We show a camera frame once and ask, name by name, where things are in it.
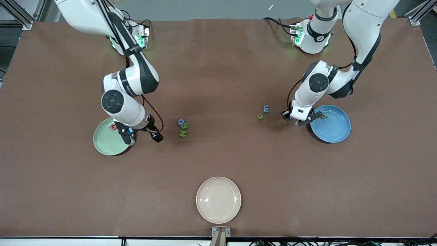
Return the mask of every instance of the tabletop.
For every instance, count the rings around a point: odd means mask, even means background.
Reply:
[[[225,224],[233,236],[432,235],[437,73],[419,27],[386,20],[353,95],[317,102],[349,116],[345,141],[323,143],[280,115],[310,63],[352,60],[341,21],[334,33],[309,55],[265,20],[154,22],[145,54],[160,85],[146,97],[165,139],[139,133],[104,156],[93,145],[108,118],[101,81],[124,58],[104,36],[35,22],[0,90],[0,235],[209,235],[195,197],[214,176],[242,194]]]

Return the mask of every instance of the floor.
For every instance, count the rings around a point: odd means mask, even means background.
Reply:
[[[403,15],[423,0],[401,0],[395,8],[397,16]],[[46,5],[46,21],[65,21],[52,2]],[[183,21],[206,18],[262,19],[272,18],[306,18],[314,12],[309,0],[291,2],[289,0],[149,0],[144,4],[141,0],[128,0],[116,5],[129,12],[136,20]],[[423,36],[428,45],[431,57],[437,59],[437,14],[431,11],[421,21]],[[16,46],[21,35],[20,28],[5,28],[0,25],[0,46]],[[0,69],[7,72],[13,48],[0,47]],[[3,74],[0,71],[0,87]]]

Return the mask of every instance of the plate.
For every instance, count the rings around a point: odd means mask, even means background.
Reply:
[[[241,193],[230,179],[210,178],[199,187],[196,205],[205,220],[223,224],[231,221],[240,211]]]
[[[314,110],[328,116],[326,119],[318,118],[310,123],[314,134],[328,143],[339,143],[350,134],[350,120],[346,113],[332,105],[322,105]]]
[[[104,155],[118,155],[125,151],[129,145],[125,144],[118,130],[111,130],[114,119],[104,120],[94,131],[94,147]]]

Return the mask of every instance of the white plate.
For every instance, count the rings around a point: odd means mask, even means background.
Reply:
[[[210,178],[199,187],[196,205],[205,220],[223,224],[231,221],[240,211],[241,193],[230,179]]]

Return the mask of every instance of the round black joint cap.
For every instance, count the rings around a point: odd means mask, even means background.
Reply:
[[[124,102],[123,95],[117,90],[109,90],[102,96],[102,107],[109,113],[120,112]]]
[[[326,90],[329,86],[329,80],[324,74],[313,74],[309,77],[309,88],[315,93]]]

